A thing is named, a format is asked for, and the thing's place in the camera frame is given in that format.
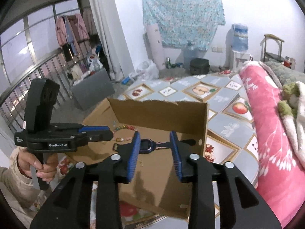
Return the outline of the person left hand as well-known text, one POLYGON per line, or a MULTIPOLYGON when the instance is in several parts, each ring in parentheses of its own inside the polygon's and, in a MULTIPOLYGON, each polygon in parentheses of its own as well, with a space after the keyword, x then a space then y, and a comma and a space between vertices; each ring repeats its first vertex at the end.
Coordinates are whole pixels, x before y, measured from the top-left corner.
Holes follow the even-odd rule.
POLYGON ((18 153, 17 162, 20 172, 28 178, 32 177, 31 167, 36 169, 37 177, 40 177, 43 181, 46 182, 51 182, 57 173, 57 154, 50 155, 46 162, 42 164, 35 155, 29 153, 26 149, 22 149, 18 153))

